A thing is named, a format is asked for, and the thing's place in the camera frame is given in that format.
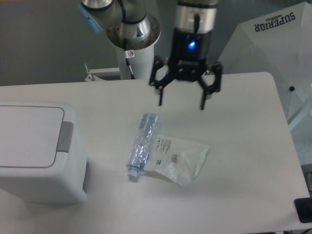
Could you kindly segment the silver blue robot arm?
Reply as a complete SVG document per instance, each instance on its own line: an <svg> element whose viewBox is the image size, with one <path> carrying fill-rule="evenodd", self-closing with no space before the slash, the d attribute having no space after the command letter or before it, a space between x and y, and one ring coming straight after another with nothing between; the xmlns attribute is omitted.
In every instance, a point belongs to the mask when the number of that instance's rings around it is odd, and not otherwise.
<svg viewBox="0 0 312 234"><path fill-rule="evenodd" d="M173 80L199 83L203 90L201 109L213 93L220 92L222 65L207 63L217 6L216 0L177 1L169 59L155 56L149 70L149 85L160 97ZM160 25L147 13L146 1L82 0L78 7L94 31L106 30L109 40L123 52L130 79L136 79L138 73L133 72L129 52L151 46L160 36Z"/></svg>

